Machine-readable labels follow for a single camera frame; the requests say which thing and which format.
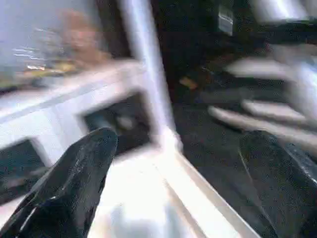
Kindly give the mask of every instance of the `white trim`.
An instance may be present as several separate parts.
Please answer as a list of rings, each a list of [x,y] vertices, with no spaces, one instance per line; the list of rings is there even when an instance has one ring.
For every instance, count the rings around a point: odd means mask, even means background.
[[[143,86],[155,115],[156,133],[164,134],[166,126],[175,130],[151,5],[148,0],[120,0],[119,3],[132,51],[147,69]]]
[[[67,148],[88,133],[88,128],[82,118],[84,114],[97,109],[106,108],[129,95],[123,81],[116,81],[110,85],[104,84],[96,90],[92,90],[78,97],[56,104],[53,109],[63,130]]]
[[[283,103],[268,103],[244,100],[242,106],[255,116],[266,116],[275,119],[307,124],[307,119],[290,106]]]
[[[299,0],[252,0],[257,20],[275,22],[282,20],[305,20],[308,15]]]
[[[260,238],[179,152],[166,151],[156,166],[206,237]]]
[[[209,113],[215,118],[226,123],[235,125],[239,128],[250,130],[265,130],[276,136],[299,143],[311,149],[312,151],[317,151],[316,133],[290,128],[281,124],[271,123],[265,120],[255,119],[248,116],[243,116],[239,113],[227,111],[216,107],[209,107]]]
[[[291,80],[289,67],[273,59],[248,57],[228,65],[226,70],[236,77]]]

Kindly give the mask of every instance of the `white cabinet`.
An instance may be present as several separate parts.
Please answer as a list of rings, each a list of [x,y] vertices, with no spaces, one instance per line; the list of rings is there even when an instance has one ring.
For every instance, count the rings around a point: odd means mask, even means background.
[[[46,109],[1,123],[0,150],[30,140],[43,163],[52,165],[65,149],[51,124],[53,120],[50,109]]]
[[[61,125],[60,134],[66,140],[65,146],[68,147],[89,132],[83,115],[113,104],[127,94],[125,84],[119,81],[56,104],[54,113]]]

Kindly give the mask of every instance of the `black object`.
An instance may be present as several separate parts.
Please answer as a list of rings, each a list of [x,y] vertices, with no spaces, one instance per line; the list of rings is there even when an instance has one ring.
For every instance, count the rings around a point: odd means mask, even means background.
[[[150,142],[150,120],[140,92],[83,117],[89,131],[111,127],[117,133],[116,155]]]
[[[271,44],[316,44],[317,21],[281,21],[260,25],[256,36]]]
[[[28,193],[47,171],[31,140],[0,151],[0,205]]]
[[[71,145],[33,186],[0,237],[86,238],[116,145],[116,134],[104,128]]]
[[[278,237],[317,237],[317,165],[300,148],[264,131],[248,132],[240,155]]]
[[[286,87],[287,83],[283,80],[236,77],[222,71],[213,75],[213,82],[200,91],[197,100],[200,103],[221,106],[239,104],[242,100],[286,103]]]

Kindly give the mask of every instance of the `wall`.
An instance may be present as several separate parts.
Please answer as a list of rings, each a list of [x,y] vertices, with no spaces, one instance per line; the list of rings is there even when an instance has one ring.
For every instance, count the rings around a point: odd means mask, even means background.
[[[99,25],[91,0],[0,0],[0,65],[17,64],[12,49],[37,46],[34,28],[61,27],[65,8],[84,12]]]

